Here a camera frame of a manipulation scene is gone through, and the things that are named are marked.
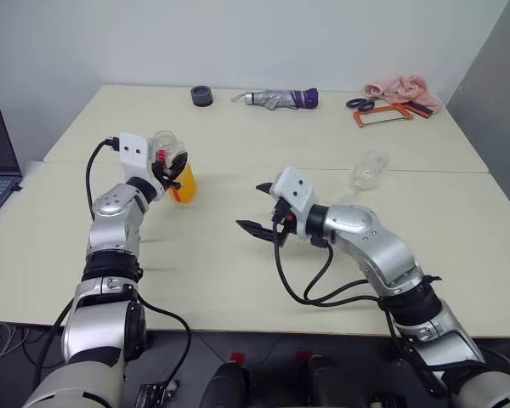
pink towel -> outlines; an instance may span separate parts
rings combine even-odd
[[[442,102],[435,98],[427,89],[427,83],[417,75],[404,78],[399,76],[388,81],[375,81],[363,87],[366,97],[383,98],[389,104],[402,104],[413,100],[425,105],[437,113],[442,109]]]

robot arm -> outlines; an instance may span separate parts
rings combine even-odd
[[[168,187],[148,139],[121,133],[126,182],[94,201],[86,265],[62,337],[66,365],[53,371],[26,408],[112,408],[120,405],[123,372],[145,347],[145,312],[138,301],[139,226]]]
[[[318,205],[313,187],[293,167],[258,189],[277,201],[272,219],[283,224],[278,245],[290,232],[303,239],[320,237],[355,259],[379,296],[380,307],[393,316],[405,340],[399,345],[401,353],[430,394],[438,397],[451,391],[456,406],[465,408],[493,407],[510,400],[510,376],[485,366],[472,338],[434,293],[431,282],[438,278],[422,272],[408,246],[383,228],[373,211]],[[260,224],[238,224],[258,238],[275,240],[274,231]]]

scissors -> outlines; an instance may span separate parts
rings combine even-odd
[[[373,98],[356,98],[351,99],[348,102],[346,102],[346,106],[349,109],[357,109],[359,112],[367,112],[372,109],[374,109],[374,106],[376,105],[376,102],[374,100],[377,99],[376,97]]]

white table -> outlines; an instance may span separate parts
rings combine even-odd
[[[45,163],[1,214],[0,320],[49,324],[72,297],[90,226],[84,170],[81,163]],[[387,333],[371,303],[329,310],[294,303],[277,276],[271,245],[235,224],[244,218],[269,225],[273,201],[254,187],[273,180],[274,169],[194,166],[194,172],[196,199],[152,203],[142,226],[140,291],[148,301],[202,330]],[[349,176],[304,174],[327,205]],[[94,166],[94,196],[120,181],[119,166]],[[510,203],[489,174],[390,171],[358,203],[409,244],[427,274],[444,278],[434,288],[470,334],[510,336]],[[293,236],[282,257],[301,292],[326,252]],[[353,261],[337,254],[315,294],[359,278]],[[177,328],[173,320],[147,317],[149,328]]]
[[[85,163],[96,144],[121,131],[182,139],[195,166],[351,169],[368,150],[389,155],[389,168],[485,173],[487,167],[444,109],[426,120],[359,128],[345,107],[358,93],[321,92],[315,110],[266,110],[214,89],[213,104],[193,105],[188,88],[104,86],[46,155],[46,162]],[[103,151],[97,162],[117,162]]]

orange bottle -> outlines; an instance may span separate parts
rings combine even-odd
[[[173,160],[178,155],[186,152],[183,142],[178,141],[169,130],[161,130],[155,133],[155,140],[158,152],[157,159],[163,162],[167,168],[172,165]],[[181,188],[178,190],[168,189],[170,197],[177,202],[192,201],[196,194],[196,181],[189,162],[185,163],[185,168],[174,181],[179,182]]]

